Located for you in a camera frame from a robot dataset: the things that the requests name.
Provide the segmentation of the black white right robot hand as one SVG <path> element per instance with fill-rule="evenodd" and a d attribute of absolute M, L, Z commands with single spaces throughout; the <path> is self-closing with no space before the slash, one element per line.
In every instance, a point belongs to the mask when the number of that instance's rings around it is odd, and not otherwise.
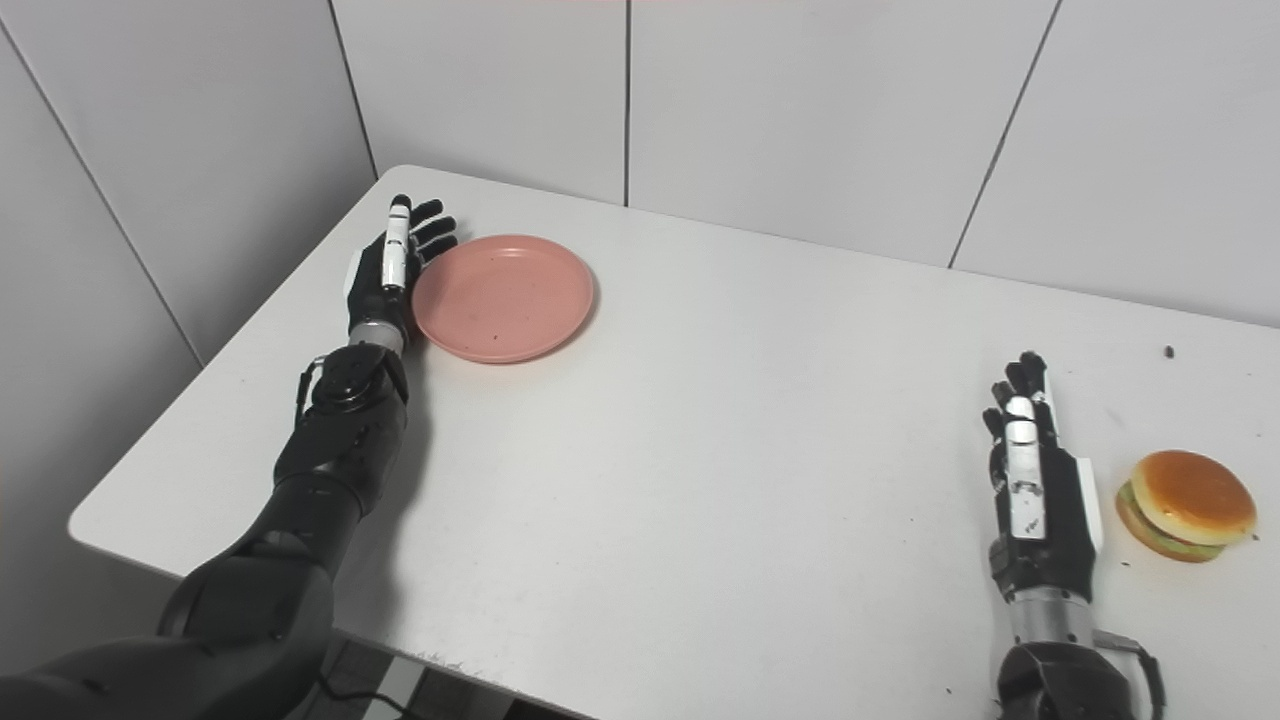
<path fill-rule="evenodd" d="M 1082 483 L 1078 457 L 1061 445 L 1047 370 L 1041 355 L 1023 352 L 992 386 L 995 406 L 982 414 L 992 438 L 988 474 L 997 521 L 989 573 L 1007 603 L 1034 588 L 1089 603 L 1097 493 Z"/>

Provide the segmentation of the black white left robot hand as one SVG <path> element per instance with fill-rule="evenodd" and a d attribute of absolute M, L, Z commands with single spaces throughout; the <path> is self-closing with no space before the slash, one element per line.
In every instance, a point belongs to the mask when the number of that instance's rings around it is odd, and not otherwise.
<path fill-rule="evenodd" d="M 413 202 L 397 195 L 387 210 L 385 229 L 356 258 L 346 291 L 349 332 L 362 325 L 397 331 L 403 347 L 416 334 L 412 292 L 425 268 L 454 249 L 456 219 L 444 202 Z"/>

